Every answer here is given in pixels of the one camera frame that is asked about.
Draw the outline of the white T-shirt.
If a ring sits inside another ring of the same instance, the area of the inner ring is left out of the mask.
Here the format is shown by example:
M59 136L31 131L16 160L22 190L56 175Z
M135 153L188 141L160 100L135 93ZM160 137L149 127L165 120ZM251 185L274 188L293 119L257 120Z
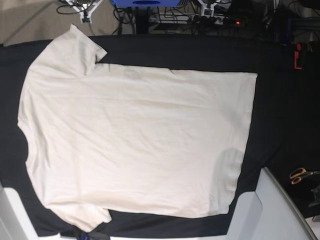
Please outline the white T-shirt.
M258 75L101 63L106 54L72 25L27 70L17 125L41 204L85 232L111 211L227 214Z

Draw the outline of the white power strip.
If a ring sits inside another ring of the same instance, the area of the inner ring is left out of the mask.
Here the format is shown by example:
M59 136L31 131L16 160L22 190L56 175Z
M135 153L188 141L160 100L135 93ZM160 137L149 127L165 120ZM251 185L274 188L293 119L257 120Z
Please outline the white power strip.
M208 20L210 23L222 25L223 15L199 15L199 14L176 14L176 13L154 13L150 18L149 22L153 24L196 24L200 21Z

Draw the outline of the blue plastic box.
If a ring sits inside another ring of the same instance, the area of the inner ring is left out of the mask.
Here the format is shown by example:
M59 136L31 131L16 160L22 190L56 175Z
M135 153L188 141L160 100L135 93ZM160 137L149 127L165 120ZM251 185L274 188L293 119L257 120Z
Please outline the blue plastic box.
M177 7L180 0L113 0L118 7Z

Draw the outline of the black table cloth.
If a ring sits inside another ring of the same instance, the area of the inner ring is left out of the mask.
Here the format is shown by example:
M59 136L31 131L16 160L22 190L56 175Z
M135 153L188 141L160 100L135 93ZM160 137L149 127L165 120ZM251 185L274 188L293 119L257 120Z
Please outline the black table cloth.
M305 218L320 213L310 207L319 176L297 185L289 180L299 167L320 168L320 56L307 52L302 69L294 68L294 48L241 38L192 35L95 36L107 51L104 63L198 70L257 73L250 133L238 195L256 188L267 167ZM15 189L36 233L41 237L71 231L71 225L39 202L25 161L27 141L17 126L21 88L27 70L48 41L0 48L0 181Z

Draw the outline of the white chair right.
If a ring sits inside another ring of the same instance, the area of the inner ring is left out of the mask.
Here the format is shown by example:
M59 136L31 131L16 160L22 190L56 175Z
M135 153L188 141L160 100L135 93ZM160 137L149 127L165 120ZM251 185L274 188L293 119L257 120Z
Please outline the white chair right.
M227 240L316 240L289 195L268 168L255 191L242 193L234 209Z

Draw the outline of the white chair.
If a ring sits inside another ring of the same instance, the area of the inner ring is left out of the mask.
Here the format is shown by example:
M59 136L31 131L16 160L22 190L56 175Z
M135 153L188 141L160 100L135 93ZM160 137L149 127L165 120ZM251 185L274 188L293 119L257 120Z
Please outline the white chair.
M38 240L18 192L0 185L0 240Z
M316 240L289 195L268 168L255 191L242 193L234 209L227 240Z

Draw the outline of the red black tool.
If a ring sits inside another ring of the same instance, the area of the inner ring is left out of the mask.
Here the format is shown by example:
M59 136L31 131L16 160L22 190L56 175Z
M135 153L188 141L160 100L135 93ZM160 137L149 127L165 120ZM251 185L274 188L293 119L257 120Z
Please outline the red black tool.
M293 51L293 67L295 70L301 70L304 65L305 52L303 45L297 43Z

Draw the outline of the white chair left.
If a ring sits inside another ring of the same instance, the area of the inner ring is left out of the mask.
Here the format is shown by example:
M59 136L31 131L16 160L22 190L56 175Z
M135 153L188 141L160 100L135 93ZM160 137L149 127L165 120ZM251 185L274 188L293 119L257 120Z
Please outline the white chair left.
M38 240L18 192L0 185L0 240Z

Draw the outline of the orange handled scissors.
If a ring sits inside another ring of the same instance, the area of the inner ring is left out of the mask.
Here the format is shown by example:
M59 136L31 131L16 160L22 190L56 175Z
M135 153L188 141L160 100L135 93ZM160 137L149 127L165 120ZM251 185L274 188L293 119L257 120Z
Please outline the orange handled scissors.
M313 175L319 175L320 172L317 171L308 171L303 167L297 168L295 169L290 175L289 175L289 179L290 179L290 183L292 185L297 185L298 183L300 183L303 179L306 179L310 176Z

